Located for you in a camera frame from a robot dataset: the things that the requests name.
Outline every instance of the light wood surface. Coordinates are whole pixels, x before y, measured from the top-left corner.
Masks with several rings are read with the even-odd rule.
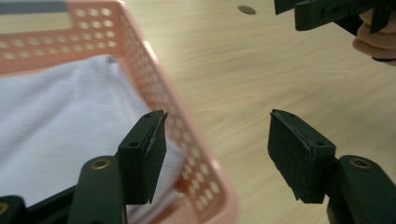
[[[273,108],[327,136],[337,157],[376,161],[396,181],[396,68],[358,53],[346,31],[297,32],[272,0],[126,3],[230,177],[239,223],[329,223],[326,204],[296,202],[268,157]]]

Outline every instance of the table hole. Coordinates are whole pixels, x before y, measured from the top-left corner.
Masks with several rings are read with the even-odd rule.
[[[248,15],[255,15],[257,12],[253,7],[248,7],[248,6],[239,6],[238,7],[239,11],[248,14]]]

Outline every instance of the black plastic part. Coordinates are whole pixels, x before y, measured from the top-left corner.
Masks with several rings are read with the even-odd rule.
[[[41,224],[66,223],[75,189],[73,186],[29,207],[29,220]]]
[[[28,220],[28,213],[23,198],[14,195],[0,198],[0,223],[30,223]]]
[[[333,164],[335,145],[297,116],[271,113],[268,153],[296,200],[323,203],[324,173]]]
[[[358,157],[340,158],[341,190],[354,222],[396,223],[396,187],[373,161]]]
[[[335,21],[337,25],[339,25],[344,30],[350,32],[352,35],[356,36],[358,34],[358,30],[363,24],[361,18],[357,15],[352,15],[345,17],[339,21]]]
[[[386,5],[379,5],[373,9],[373,17],[370,25],[370,34],[374,34],[388,25],[391,10]]]
[[[117,157],[127,204],[152,201],[166,153],[166,116],[161,110],[143,116],[119,146]]]
[[[332,200],[329,200],[329,204],[327,205],[327,218],[329,219],[330,224],[354,223],[347,205],[343,204],[340,206],[339,204],[334,203]]]
[[[79,175],[67,223],[126,222],[118,160],[102,156],[87,161]]]

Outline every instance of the screw hole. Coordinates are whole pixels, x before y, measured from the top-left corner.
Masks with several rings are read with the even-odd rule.
[[[132,142],[132,143],[129,144],[130,147],[137,147],[137,145],[139,145],[139,144],[136,143],[136,142]]]
[[[255,15],[256,10],[253,7],[248,7],[248,6],[239,6],[238,7],[239,11],[248,14],[248,15]]]

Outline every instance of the basket hole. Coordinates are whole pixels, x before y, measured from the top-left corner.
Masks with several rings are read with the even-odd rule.
[[[209,183],[209,185],[210,185],[210,188],[212,189],[212,191],[214,193],[219,193],[220,192],[220,187],[219,187],[218,183],[212,181],[212,182]]]
[[[103,25],[106,27],[113,27],[113,22],[112,21],[103,21]]]
[[[87,22],[85,22],[85,21],[80,22],[78,24],[78,26],[79,26],[79,28],[84,29],[84,30],[87,30],[87,29],[90,28],[90,25]]]
[[[69,47],[62,47],[61,51],[64,52],[64,53],[68,53],[68,52],[71,51],[71,49]]]
[[[51,48],[51,49],[48,49],[48,53],[50,53],[50,54],[57,54],[57,53],[58,53],[58,50],[57,50],[57,49],[54,49],[54,48]]]
[[[67,42],[67,38],[64,35],[58,36],[58,42],[65,43]]]
[[[189,133],[183,133],[183,138],[187,143],[191,142],[191,135]]]
[[[187,160],[189,161],[189,165],[195,166],[195,159],[193,157],[188,157]]]
[[[187,174],[192,174],[192,169],[189,165],[185,165],[184,169],[186,170]]]
[[[75,14],[76,14],[76,16],[78,16],[78,17],[85,17],[87,14],[85,13],[85,11],[84,10],[82,10],[82,9],[76,9],[76,11],[75,11]]]
[[[83,34],[82,38],[86,39],[86,40],[90,40],[90,39],[92,39],[92,36],[90,34]]]
[[[80,46],[80,45],[75,45],[75,46],[73,47],[73,49],[74,49],[75,51],[82,51],[82,46]]]
[[[102,8],[101,12],[102,12],[102,15],[104,15],[104,16],[111,16],[111,10],[108,8],[105,8],[105,7]]]
[[[210,191],[209,189],[205,190],[205,195],[206,195],[206,198],[209,200],[213,200],[213,198],[214,198],[212,191]]]
[[[37,49],[37,50],[34,51],[34,54],[37,55],[37,56],[43,56],[43,55],[46,54],[46,52],[44,52],[44,50]]]
[[[199,152],[197,147],[193,147],[191,149],[191,153],[192,153],[192,156],[195,157],[195,158],[200,158],[201,157],[201,154],[200,154],[200,152]]]
[[[9,47],[8,43],[5,41],[0,41],[0,49],[7,49]]]
[[[19,53],[19,55],[20,55],[22,58],[29,58],[29,57],[31,56],[30,52],[28,52],[28,51],[21,51],[21,52]]]
[[[108,45],[109,47],[111,47],[111,48],[114,48],[114,47],[117,46],[117,43],[114,42],[114,41],[108,41],[108,42],[107,42],[107,45]]]
[[[196,193],[195,188],[193,186],[189,186],[189,193],[194,195]]]
[[[88,9],[88,13],[89,13],[91,16],[93,16],[93,17],[99,16],[99,11],[96,10],[96,9],[94,9],[94,8]]]
[[[201,200],[201,203],[202,203],[204,206],[207,206],[207,198],[206,198],[205,196],[202,196],[202,195],[201,195],[200,200]]]
[[[182,173],[181,173],[181,176],[183,176],[183,179],[184,179],[184,180],[190,179],[190,178],[189,178],[189,174],[187,174],[186,172],[182,172]]]
[[[98,47],[99,49],[104,49],[106,47],[105,43],[99,42],[96,44],[96,47]]]
[[[70,35],[70,36],[69,36],[69,39],[70,39],[71,41],[79,41],[79,36],[78,36],[78,35]]]
[[[85,49],[94,49],[95,46],[93,44],[86,44]]]
[[[110,38],[111,38],[111,37],[114,37],[115,35],[116,35],[116,34],[114,34],[114,32],[112,32],[112,31],[107,31],[107,32],[106,32],[106,36],[107,36],[107,37],[110,37]]]
[[[198,210],[203,210],[204,207],[202,206],[202,203],[200,201],[196,201],[195,204],[197,205]]]
[[[201,173],[196,173],[195,175],[197,176],[198,182],[204,183],[205,179],[204,179],[204,176]]]
[[[100,32],[96,32],[94,34],[94,36],[95,36],[95,38],[98,38],[98,39],[102,39],[104,37],[104,35],[102,33],[100,33]]]
[[[204,175],[208,175],[209,174],[209,168],[207,168],[207,165],[202,163],[201,164],[201,171]]]
[[[193,179],[191,182],[192,182],[192,185],[194,186],[195,189],[199,189],[200,188],[198,180]]]
[[[44,37],[43,38],[43,42],[44,43],[46,43],[46,44],[52,44],[53,43],[53,39],[52,39],[52,37]]]
[[[36,38],[30,38],[30,39],[28,40],[28,43],[29,43],[30,45],[34,45],[34,46],[40,44],[40,42],[39,42],[38,39],[36,39]]]
[[[180,138],[181,133],[178,129],[174,129],[174,135],[175,135],[175,138]]]
[[[14,40],[14,41],[12,41],[12,44],[14,46],[16,46],[16,47],[23,47],[24,46],[24,43],[21,40]]]
[[[91,26],[93,27],[93,28],[101,28],[102,27],[102,23],[100,23],[99,21],[92,21],[91,22]]]
[[[176,126],[180,129],[183,128],[183,121],[181,119],[176,119]]]
[[[16,56],[15,54],[13,54],[13,53],[4,53],[4,54],[3,54],[3,57],[4,57],[5,59],[9,59],[9,60],[14,60],[14,59],[17,58],[17,56]]]

